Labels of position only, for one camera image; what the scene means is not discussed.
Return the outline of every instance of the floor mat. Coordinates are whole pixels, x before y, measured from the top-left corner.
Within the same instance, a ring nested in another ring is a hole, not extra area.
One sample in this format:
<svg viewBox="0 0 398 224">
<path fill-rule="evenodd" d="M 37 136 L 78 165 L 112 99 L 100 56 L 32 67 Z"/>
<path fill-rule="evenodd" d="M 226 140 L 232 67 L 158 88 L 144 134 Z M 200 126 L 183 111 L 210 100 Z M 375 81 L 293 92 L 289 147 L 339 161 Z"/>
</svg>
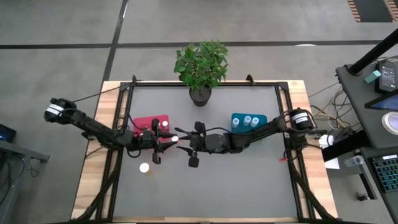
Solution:
<svg viewBox="0 0 398 224">
<path fill-rule="evenodd" d="M 395 22 L 398 0 L 348 0 L 357 22 Z"/>
</svg>

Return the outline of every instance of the potted plant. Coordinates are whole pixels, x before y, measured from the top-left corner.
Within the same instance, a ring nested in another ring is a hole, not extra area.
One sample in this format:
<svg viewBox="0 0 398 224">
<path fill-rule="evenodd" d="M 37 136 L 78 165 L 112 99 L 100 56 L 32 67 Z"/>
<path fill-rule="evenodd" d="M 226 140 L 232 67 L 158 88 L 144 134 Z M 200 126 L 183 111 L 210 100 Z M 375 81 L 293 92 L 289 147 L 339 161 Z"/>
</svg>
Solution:
<svg viewBox="0 0 398 224">
<path fill-rule="evenodd" d="M 190 44 L 177 51 L 174 72 L 178 79 L 190 87 L 189 95 L 197 106 L 205 106 L 211 89 L 226 77 L 227 48 L 220 42 L 202 42 L 199 47 Z"/>
</svg>

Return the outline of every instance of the black plant pot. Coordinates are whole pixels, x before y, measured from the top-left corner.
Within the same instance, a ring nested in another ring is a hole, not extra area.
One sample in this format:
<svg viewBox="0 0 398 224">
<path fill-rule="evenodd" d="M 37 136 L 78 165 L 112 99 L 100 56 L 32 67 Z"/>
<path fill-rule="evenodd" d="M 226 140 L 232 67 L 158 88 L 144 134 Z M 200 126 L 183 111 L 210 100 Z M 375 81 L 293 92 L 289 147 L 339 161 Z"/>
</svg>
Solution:
<svg viewBox="0 0 398 224">
<path fill-rule="evenodd" d="M 211 89 L 208 87 L 203 87 L 199 90 L 189 89 L 189 96 L 191 97 L 193 103 L 197 106 L 205 106 L 207 101 L 211 96 Z"/>
</svg>

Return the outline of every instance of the green leaves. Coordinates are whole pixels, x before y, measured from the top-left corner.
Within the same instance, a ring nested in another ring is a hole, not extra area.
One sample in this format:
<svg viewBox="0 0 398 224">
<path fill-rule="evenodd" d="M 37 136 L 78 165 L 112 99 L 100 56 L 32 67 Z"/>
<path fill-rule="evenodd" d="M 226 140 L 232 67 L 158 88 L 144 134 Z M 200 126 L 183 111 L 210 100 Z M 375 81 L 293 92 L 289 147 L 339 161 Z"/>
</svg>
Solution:
<svg viewBox="0 0 398 224">
<path fill-rule="evenodd" d="M 225 80 L 227 55 L 227 48 L 218 41 L 201 42 L 199 47 L 190 44 L 177 51 L 174 72 L 192 89 L 213 88 Z"/>
</svg>

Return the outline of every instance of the concrete floor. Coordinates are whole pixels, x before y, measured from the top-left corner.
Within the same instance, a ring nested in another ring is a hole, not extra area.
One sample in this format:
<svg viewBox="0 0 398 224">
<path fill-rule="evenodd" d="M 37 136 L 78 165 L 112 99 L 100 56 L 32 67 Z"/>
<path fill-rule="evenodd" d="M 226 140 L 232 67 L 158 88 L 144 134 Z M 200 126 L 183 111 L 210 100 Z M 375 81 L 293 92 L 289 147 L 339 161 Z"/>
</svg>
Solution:
<svg viewBox="0 0 398 224">
<path fill-rule="evenodd" d="M 0 0 L 0 44 L 111 43 L 121 3 Z M 345 0 L 130 0 L 119 43 L 374 40 L 397 27 L 355 22 Z M 258 80 L 305 80 L 311 95 L 337 82 L 337 66 L 355 62 L 372 47 L 230 47 L 228 79 L 244 79 L 250 73 Z M 176 80 L 175 50 L 118 49 L 109 79 L 130 80 L 135 74 L 143 80 Z M 74 100 L 97 93 L 108 53 L 108 49 L 0 50 L 0 123 L 18 131 L 19 145 L 51 155 L 37 178 L 26 175 L 13 223 L 69 219 L 87 142 L 77 128 L 48 124 L 42 116 L 51 97 Z M 398 48 L 388 52 L 393 54 Z M 311 104 L 323 106 L 337 88 L 312 97 Z M 96 101 L 82 101 L 78 107 L 93 115 Z M 357 122 L 352 112 L 344 119 Z M 319 127 L 329 129 L 322 122 Z M 374 208 L 385 209 L 382 201 L 359 204 L 349 196 L 362 187 L 355 178 L 331 178 L 340 218 L 391 222 L 385 215 L 371 216 Z"/>
</svg>

